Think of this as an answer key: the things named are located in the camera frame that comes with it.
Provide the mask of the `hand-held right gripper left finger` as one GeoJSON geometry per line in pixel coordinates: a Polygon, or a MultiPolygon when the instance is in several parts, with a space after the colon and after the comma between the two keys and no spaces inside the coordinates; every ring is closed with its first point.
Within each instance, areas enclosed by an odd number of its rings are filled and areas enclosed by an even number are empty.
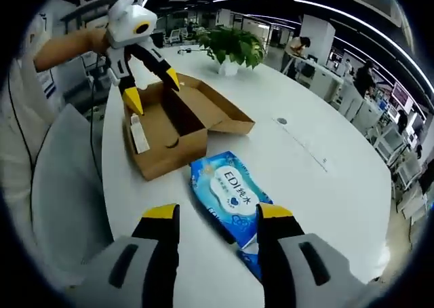
{"type": "Polygon", "coordinates": [[[172,307],[180,206],[147,210],[133,233],[105,248],[81,284],[82,307],[172,307]]]}

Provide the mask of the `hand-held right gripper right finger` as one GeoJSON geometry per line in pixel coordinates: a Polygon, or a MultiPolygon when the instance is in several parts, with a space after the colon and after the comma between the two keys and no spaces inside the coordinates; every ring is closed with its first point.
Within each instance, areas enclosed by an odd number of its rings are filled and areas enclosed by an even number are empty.
{"type": "Polygon", "coordinates": [[[343,254],[304,233],[291,211],[266,203],[256,209],[265,307],[362,307],[366,286],[343,254]]]}

